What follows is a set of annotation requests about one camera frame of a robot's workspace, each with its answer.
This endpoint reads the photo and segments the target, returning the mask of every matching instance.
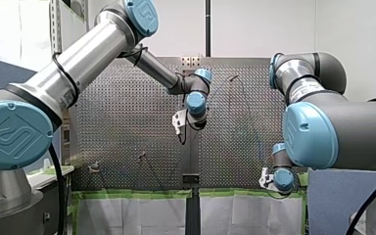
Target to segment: gray panel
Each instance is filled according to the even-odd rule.
[[[179,60],[165,62],[178,70]],[[71,112],[74,190],[180,188],[181,147],[171,124],[180,100],[131,63],[114,61]],[[90,173],[96,162],[101,171]]]
[[[201,187],[259,187],[264,161],[282,141],[285,108],[268,86],[268,65],[268,59],[202,60],[213,79],[200,139]]]

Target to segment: wire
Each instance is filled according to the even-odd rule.
[[[75,84],[75,81],[72,79],[72,77],[69,75],[69,73],[66,72],[64,70],[64,68],[60,65],[60,63],[58,62],[57,56],[59,56],[60,54],[61,54],[60,52],[55,52],[53,54],[53,62],[54,62],[54,64],[56,64],[57,68],[63,74],[63,76],[65,76],[69,80],[69,82],[72,85],[72,88],[74,89],[74,96],[72,97],[71,104],[68,106],[68,108],[69,108],[69,107],[73,106],[75,103],[77,103],[78,95],[80,94],[80,90],[78,89],[77,84]]]
[[[276,196],[273,196],[271,193],[270,193],[270,190],[266,190],[267,192],[267,195],[270,197],[270,198],[273,198],[275,200],[283,200],[283,199],[287,199],[289,198],[290,194],[288,195],[285,195],[285,196],[282,196],[282,197],[276,197]]]
[[[359,222],[359,219],[364,214],[365,210],[368,208],[368,206],[376,199],[376,189],[372,194],[368,197],[368,199],[362,204],[362,206],[359,208],[358,212],[356,213],[355,217],[353,218],[350,227],[347,230],[347,235],[353,235],[355,231],[355,226]]]
[[[136,54],[139,54],[139,56],[136,58],[136,61],[135,63],[133,64],[134,67],[137,66],[137,64],[139,63],[140,61],[140,58],[142,58],[142,54],[143,54],[143,51],[147,51],[148,50],[148,47],[144,47],[143,44],[141,44],[141,48],[133,53],[130,53],[130,54],[127,54],[127,53],[120,53],[117,58],[128,58],[128,57],[132,57]]]
[[[48,149],[50,152],[51,160],[54,164],[54,169],[56,170],[58,188],[59,188],[59,224],[57,229],[57,234],[63,235],[64,234],[64,221],[65,221],[65,192],[64,192],[64,178],[63,172],[61,169],[61,165],[59,159],[57,157],[56,150],[54,149],[54,145],[51,144],[50,148]]]

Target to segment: green tape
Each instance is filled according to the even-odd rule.
[[[65,172],[68,169],[72,169],[72,168],[73,168],[73,166],[70,166],[70,165],[61,166],[62,172]],[[27,175],[33,175],[33,174],[36,174],[36,173],[39,173],[39,172],[41,172],[41,169],[36,169],[36,170],[30,171]],[[52,166],[50,168],[44,169],[44,172],[42,172],[42,173],[43,174],[56,175],[56,170]]]
[[[309,173],[299,173],[298,174],[299,182],[301,183],[301,186],[307,187],[309,182]]]
[[[302,198],[306,194],[305,191],[292,193],[288,198]],[[255,197],[283,197],[282,195],[263,189],[236,189],[236,188],[220,188],[220,189],[200,189],[200,197],[230,197],[235,195],[255,196]]]
[[[72,192],[72,197],[85,199],[184,199],[191,198],[191,190],[140,191],[103,189],[101,191]]]

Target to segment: metal frame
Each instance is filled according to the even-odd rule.
[[[247,67],[255,67],[256,65],[269,65],[268,59],[242,59],[242,58],[198,58],[198,57],[181,57],[181,58],[160,58],[163,63],[166,65],[179,65],[179,72],[182,73],[190,73],[198,68],[206,68],[212,69],[215,66],[227,65],[230,67],[242,68],[242,70],[247,70]],[[126,60],[115,60],[112,65],[129,65],[129,62]],[[279,107],[283,107],[282,98],[280,94],[273,93],[274,101],[279,102]],[[74,117],[77,117],[77,107],[73,107],[70,109],[70,116],[72,117],[70,123],[70,150],[71,156],[77,157],[79,154],[77,136],[75,133],[77,132],[77,123],[74,120]],[[203,132],[198,132],[192,129],[190,126],[187,126],[187,141],[184,146],[181,146],[181,156],[180,156],[180,173],[181,173],[181,187],[176,188],[166,188],[166,189],[191,189],[192,190],[192,197],[187,199],[187,206],[186,206],[186,234],[187,235],[199,235],[201,234],[201,210],[200,210],[200,195],[199,195],[199,188],[203,187],[201,184],[201,177],[200,175],[202,167],[201,167],[201,160],[200,160],[200,141],[209,141],[209,140],[201,140],[204,138]],[[255,172],[257,180],[256,185],[249,186],[249,188],[259,188],[259,174],[260,171],[257,170]],[[184,176],[198,176],[199,180],[194,180],[191,182],[183,183]],[[243,187],[248,188],[248,186],[244,185],[229,185],[229,187]]]
[[[63,47],[61,35],[60,0],[51,0],[50,2],[50,35],[51,52],[61,52]]]

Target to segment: metal pole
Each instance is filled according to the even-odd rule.
[[[212,55],[212,0],[206,0],[206,57]]]

